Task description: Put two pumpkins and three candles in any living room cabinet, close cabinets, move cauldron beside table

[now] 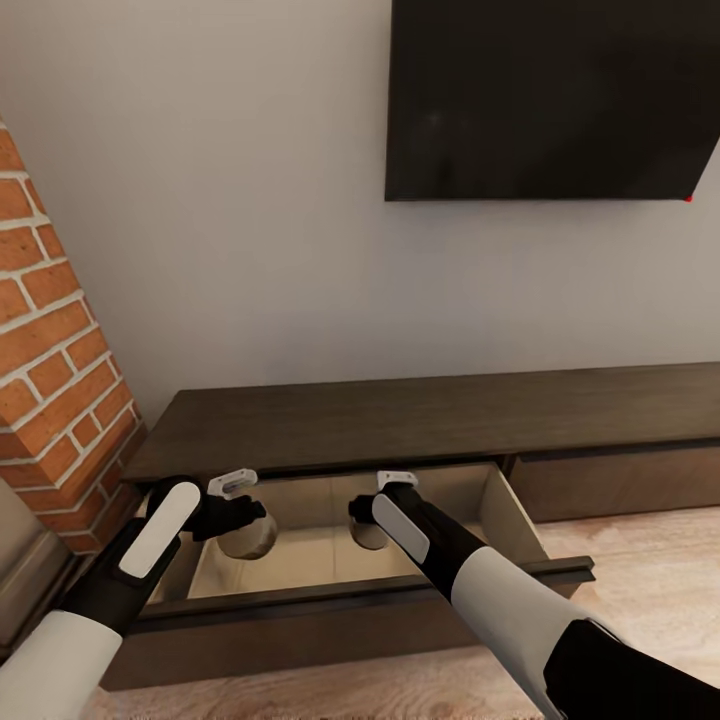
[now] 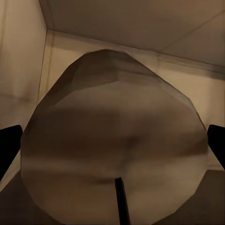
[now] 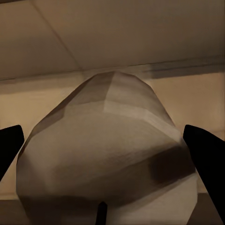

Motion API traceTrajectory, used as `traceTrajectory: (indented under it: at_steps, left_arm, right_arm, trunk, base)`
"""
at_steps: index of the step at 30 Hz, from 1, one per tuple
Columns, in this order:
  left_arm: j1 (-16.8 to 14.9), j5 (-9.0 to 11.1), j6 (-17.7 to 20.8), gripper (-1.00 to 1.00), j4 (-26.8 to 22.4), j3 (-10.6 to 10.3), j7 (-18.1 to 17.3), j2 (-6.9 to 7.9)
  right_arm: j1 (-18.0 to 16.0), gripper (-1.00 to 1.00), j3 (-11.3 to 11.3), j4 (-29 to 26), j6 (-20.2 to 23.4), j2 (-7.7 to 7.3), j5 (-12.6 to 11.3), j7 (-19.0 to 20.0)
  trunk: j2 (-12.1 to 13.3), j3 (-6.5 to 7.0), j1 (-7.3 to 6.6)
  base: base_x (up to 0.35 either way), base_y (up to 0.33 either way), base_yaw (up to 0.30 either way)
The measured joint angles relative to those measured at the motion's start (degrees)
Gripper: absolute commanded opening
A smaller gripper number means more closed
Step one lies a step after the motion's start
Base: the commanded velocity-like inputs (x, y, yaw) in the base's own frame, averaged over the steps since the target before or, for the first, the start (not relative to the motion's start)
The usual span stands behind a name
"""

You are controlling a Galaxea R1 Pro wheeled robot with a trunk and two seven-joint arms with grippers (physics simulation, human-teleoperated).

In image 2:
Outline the pillar candle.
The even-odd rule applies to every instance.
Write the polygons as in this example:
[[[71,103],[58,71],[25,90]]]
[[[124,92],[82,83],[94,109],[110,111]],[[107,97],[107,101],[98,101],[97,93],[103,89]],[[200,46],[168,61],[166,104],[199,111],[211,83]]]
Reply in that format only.
[[[208,135],[191,99],[125,52],[85,53],[20,138],[21,180],[64,225],[152,225],[196,192]]]

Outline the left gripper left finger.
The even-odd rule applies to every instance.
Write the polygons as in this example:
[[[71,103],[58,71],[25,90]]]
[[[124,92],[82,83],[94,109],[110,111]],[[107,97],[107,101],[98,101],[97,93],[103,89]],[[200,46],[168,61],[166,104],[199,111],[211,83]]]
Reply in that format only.
[[[0,130],[0,181],[20,150],[21,125]]]

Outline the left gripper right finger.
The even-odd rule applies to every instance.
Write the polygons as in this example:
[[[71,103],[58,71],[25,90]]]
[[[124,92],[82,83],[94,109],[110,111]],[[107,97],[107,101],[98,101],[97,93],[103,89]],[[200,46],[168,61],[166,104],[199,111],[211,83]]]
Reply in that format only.
[[[207,135],[209,147],[225,169],[225,127],[210,125]]]

